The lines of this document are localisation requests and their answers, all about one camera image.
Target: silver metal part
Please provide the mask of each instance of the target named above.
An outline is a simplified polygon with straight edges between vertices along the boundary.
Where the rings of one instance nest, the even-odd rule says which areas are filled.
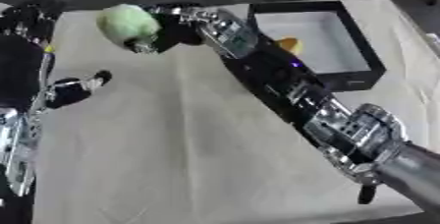
[[[363,104],[351,113],[336,99],[324,104],[304,129],[320,143],[320,150],[337,169],[368,186],[381,184],[377,164],[388,160],[407,140],[402,124],[389,112]],[[350,149],[343,153],[335,141],[347,142]],[[355,151],[371,161],[354,162]]]
[[[380,179],[440,221],[440,155],[401,144],[395,155],[377,165]]]
[[[240,59],[248,56],[258,43],[257,34],[227,10],[217,10],[216,16],[216,20],[199,28],[205,43],[227,58]]]
[[[35,180],[34,159],[41,139],[40,115],[45,110],[48,68],[53,55],[46,54],[39,71],[39,93],[29,111],[0,108],[0,164],[6,168],[9,187],[25,196]]]
[[[205,43],[228,58],[246,57],[258,42],[257,34],[244,21],[225,9],[208,11],[195,7],[156,7],[149,9],[148,13],[179,16],[181,24],[198,23],[197,29]]]

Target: robotic hand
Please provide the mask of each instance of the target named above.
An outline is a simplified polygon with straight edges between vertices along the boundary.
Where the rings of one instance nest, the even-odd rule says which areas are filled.
[[[127,9],[143,22],[122,21]],[[359,203],[370,203],[376,187],[386,184],[440,218],[440,155],[412,144],[403,124],[376,105],[347,109],[301,60],[229,11],[187,4],[119,6],[105,10],[98,24],[135,52],[160,53],[179,42],[211,46],[250,92],[362,185]],[[127,32],[130,26],[138,30]]]
[[[0,222],[30,223],[35,189],[34,159],[47,109],[91,96],[111,75],[48,84],[55,55],[50,45],[64,3],[31,0],[0,15]]]

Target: table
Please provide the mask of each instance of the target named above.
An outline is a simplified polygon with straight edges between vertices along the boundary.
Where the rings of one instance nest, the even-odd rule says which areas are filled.
[[[372,90],[337,94],[387,108],[440,151],[440,61],[390,0],[343,0],[388,69]],[[230,7],[245,13],[248,5]],[[96,12],[59,22],[54,80],[108,69],[114,80],[44,118],[35,224],[331,223],[418,212],[359,186],[244,90],[207,47],[135,55],[108,42]]]

